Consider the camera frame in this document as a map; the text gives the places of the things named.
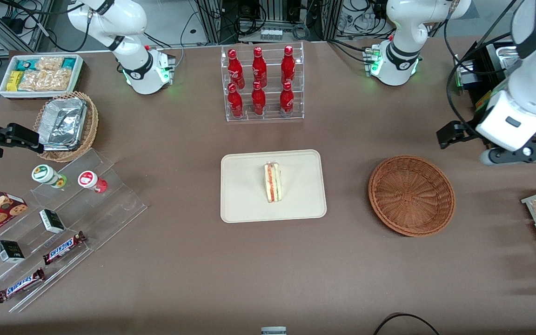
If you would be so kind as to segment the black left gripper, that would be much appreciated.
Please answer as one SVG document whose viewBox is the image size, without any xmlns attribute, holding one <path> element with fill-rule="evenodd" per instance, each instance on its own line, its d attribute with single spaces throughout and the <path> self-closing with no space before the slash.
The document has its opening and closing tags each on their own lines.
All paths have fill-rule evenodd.
<svg viewBox="0 0 536 335">
<path fill-rule="evenodd" d="M 451 121 L 436 132 L 441 150 L 460 142 L 479 138 L 472 121 Z M 521 163 L 536 163 L 536 141 L 530 140 L 525 146 L 516 151 L 502 147 L 485 150 L 479 156 L 479 161 L 486 166 L 515 165 Z"/>
</svg>

